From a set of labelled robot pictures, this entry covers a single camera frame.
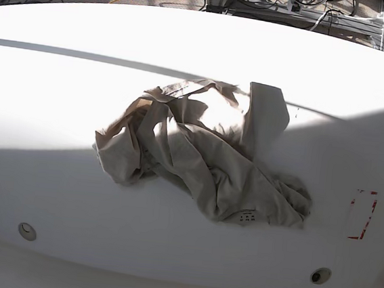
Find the beige t-shirt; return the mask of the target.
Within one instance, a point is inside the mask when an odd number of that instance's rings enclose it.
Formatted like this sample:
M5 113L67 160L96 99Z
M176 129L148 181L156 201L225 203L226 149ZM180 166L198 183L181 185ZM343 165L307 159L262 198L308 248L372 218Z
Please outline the beige t-shirt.
M95 132L94 150L117 184L159 176L212 222L301 228L312 206L307 188L263 163L289 121L277 87L187 80L144 91Z

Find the right round table grommet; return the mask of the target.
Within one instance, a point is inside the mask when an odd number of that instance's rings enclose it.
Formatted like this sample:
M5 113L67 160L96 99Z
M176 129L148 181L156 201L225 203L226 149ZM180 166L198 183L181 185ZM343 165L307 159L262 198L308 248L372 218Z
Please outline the right round table grommet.
M311 274L310 281L315 285L323 285L331 278L331 276L331 269L319 268Z

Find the round table grommet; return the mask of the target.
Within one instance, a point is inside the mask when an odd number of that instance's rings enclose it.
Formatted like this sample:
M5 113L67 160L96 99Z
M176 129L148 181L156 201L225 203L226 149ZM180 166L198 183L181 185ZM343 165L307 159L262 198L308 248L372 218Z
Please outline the round table grommet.
M37 232L35 229L26 222L18 224L18 232L20 233L20 236L26 241L35 241L37 238Z
M331 278L331 276L331 269L319 268L311 274L310 281L315 285L323 285Z

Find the red tape rectangle marking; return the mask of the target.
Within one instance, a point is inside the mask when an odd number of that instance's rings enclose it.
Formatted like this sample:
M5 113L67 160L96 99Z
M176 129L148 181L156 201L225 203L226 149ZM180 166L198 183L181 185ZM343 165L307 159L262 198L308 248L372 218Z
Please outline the red tape rectangle marking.
M358 190L350 204L345 237L350 240L362 240L378 203L378 192L373 190Z

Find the left round table grommet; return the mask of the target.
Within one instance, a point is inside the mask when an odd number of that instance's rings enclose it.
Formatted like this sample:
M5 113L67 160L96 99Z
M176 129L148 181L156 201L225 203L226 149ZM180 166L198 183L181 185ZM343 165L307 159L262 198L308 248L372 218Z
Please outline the left round table grommet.
M37 232L35 229L26 222L18 224L18 232L20 233L20 236L26 241L35 241L37 238Z

